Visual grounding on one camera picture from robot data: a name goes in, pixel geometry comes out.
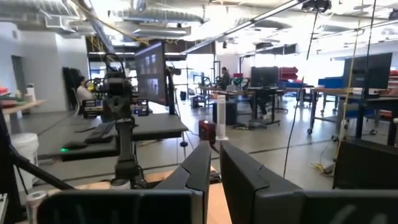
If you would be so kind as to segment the wooden work table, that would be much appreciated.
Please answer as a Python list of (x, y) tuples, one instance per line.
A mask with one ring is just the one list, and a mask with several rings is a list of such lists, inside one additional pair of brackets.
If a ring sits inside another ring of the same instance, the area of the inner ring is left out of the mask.
[[(363, 132), (364, 118), (372, 118), (375, 120), (374, 127), (377, 128), (381, 119), (381, 113), (383, 111), (390, 111), (391, 115), (388, 117), (390, 125), (387, 143), (388, 145), (395, 144), (396, 134), (398, 132), (398, 96), (381, 95), (381, 92), (382, 90), (378, 90), (375, 93), (368, 95), (365, 100), (362, 100), (359, 90), (354, 90), (352, 88), (312, 88), (310, 127), (307, 129), (307, 133), (313, 133), (314, 122), (316, 119), (327, 121), (335, 123), (336, 131), (335, 134), (332, 135), (332, 140), (340, 141), (346, 137), (349, 120), (351, 118), (356, 118), (355, 137), (360, 139)], [(336, 116), (316, 116), (319, 93), (322, 93), (325, 96), (335, 96), (338, 99)]]
[(40, 106), (45, 102), (46, 100), (37, 100), (28, 103), (17, 102), (16, 100), (0, 100), (0, 109), (3, 110), (4, 114), (9, 115), (22, 110)]

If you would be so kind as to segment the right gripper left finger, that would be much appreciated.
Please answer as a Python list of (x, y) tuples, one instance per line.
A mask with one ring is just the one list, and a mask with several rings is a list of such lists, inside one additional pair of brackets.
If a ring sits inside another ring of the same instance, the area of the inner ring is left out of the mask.
[(153, 189), (63, 190), (39, 205), (37, 224), (206, 224), (210, 167), (201, 142)]

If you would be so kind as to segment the white tower fan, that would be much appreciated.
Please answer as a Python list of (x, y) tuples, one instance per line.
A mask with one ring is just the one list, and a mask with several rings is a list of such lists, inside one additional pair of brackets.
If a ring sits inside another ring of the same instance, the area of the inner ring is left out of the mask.
[(216, 139), (218, 141), (226, 141), (226, 96), (218, 95), (217, 97), (217, 131)]

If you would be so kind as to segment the black desktop device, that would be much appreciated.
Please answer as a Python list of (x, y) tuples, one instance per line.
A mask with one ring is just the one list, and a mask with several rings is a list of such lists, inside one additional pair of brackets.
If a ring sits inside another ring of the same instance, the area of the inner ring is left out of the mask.
[(81, 104), (81, 112), (85, 119), (95, 119), (103, 112), (103, 101), (83, 100)]
[(149, 102), (146, 98), (134, 98), (132, 102), (132, 111), (137, 116), (149, 116)]

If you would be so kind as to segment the black computer monitor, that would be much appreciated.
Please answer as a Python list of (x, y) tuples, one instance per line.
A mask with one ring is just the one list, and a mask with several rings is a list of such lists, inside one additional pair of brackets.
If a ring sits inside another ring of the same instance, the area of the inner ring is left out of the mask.
[(140, 98), (168, 107), (175, 114), (172, 76), (165, 63), (165, 44), (156, 42), (134, 54)]

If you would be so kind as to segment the black cabinet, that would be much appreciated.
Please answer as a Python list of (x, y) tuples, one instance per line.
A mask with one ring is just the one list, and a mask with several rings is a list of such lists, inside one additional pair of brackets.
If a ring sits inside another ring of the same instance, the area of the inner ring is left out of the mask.
[[(217, 123), (217, 103), (213, 103), (212, 118)], [(226, 102), (226, 125), (233, 126), (237, 123), (237, 106), (233, 102)]]

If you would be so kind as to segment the person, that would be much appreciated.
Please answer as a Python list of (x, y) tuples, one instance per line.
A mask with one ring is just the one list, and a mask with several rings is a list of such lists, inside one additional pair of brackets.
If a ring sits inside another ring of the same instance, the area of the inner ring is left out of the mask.
[(81, 106), (84, 100), (92, 100), (94, 98), (93, 94), (86, 87), (85, 77), (78, 77), (78, 86), (76, 88), (76, 95), (78, 98), (78, 103)]
[(229, 71), (226, 67), (223, 67), (221, 69), (221, 76), (220, 79), (218, 80), (218, 86), (222, 89), (222, 90), (226, 90), (227, 86), (230, 85), (230, 75), (229, 75)]

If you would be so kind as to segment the blue storage bins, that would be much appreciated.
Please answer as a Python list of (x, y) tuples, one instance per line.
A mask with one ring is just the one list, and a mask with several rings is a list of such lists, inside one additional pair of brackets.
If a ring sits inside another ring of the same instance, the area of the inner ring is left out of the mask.
[(318, 80), (323, 88), (343, 88), (343, 77), (325, 77)]

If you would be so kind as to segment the hanging black coats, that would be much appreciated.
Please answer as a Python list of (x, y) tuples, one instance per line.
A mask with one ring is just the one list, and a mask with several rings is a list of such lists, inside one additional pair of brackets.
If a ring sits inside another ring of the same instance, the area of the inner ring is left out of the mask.
[(65, 81), (66, 91), (69, 98), (73, 98), (73, 89), (80, 85), (81, 72), (76, 68), (63, 67), (63, 78)]

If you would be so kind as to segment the black standing desk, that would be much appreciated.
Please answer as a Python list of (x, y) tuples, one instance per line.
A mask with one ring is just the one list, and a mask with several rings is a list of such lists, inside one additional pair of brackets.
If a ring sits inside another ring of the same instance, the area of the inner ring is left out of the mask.
[[(275, 111), (279, 110), (279, 108), (276, 107), (275, 102), (276, 96), (279, 96), (284, 93), (284, 90), (279, 90), (278, 88), (248, 88), (248, 92), (252, 95), (252, 113), (251, 113), (251, 119), (248, 121), (247, 128), (248, 129), (256, 129), (256, 128), (263, 128), (266, 129), (268, 125), (272, 124), (277, 124), (280, 126), (280, 120), (275, 119)], [(264, 120), (264, 119), (259, 119), (257, 117), (257, 99), (258, 96), (261, 96), (262, 98), (267, 98), (271, 97), (272, 98), (272, 103), (271, 103), (271, 119), (270, 120)]]

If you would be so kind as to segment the black computer mouse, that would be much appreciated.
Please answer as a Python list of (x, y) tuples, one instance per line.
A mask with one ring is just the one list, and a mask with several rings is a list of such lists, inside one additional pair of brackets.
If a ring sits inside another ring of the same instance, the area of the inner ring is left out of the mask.
[(79, 149), (84, 149), (86, 148), (88, 145), (85, 142), (80, 142), (80, 141), (71, 141), (71, 142), (67, 142), (62, 146), (63, 150), (79, 150)]

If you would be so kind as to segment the white plastic bucket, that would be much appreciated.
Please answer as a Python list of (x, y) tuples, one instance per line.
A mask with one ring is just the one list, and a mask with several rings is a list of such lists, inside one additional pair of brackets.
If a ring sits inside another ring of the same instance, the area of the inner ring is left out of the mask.
[[(30, 161), (31, 164), (39, 166), (37, 150), (39, 148), (39, 139), (35, 133), (19, 133), (11, 136), (12, 145), (16, 151)], [(27, 190), (39, 180), (36, 176), (14, 166), (14, 172), (19, 192), (24, 191), (22, 180)]]

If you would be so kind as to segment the red storage bins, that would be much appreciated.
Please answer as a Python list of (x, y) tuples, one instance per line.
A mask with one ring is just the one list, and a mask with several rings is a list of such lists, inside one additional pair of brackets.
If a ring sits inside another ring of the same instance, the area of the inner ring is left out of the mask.
[(298, 71), (296, 67), (279, 67), (279, 80), (281, 82), (295, 81), (298, 78)]

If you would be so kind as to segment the white bottle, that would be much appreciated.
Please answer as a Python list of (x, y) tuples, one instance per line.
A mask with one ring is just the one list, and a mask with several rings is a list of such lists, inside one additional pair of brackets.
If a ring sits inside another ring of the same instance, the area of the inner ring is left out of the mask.
[(29, 99), (29, 101), (36, 101), (35, 87), (33, 83), (28, 83), (26, 85), (26, 91), (26, 97)]

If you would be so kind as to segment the black equipment crate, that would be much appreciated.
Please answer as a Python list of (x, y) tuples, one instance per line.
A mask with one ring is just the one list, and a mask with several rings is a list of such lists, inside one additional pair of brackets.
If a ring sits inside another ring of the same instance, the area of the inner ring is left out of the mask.
[(398, 147), (362, 139), (342, 141), (333, 188), (398, 190)]

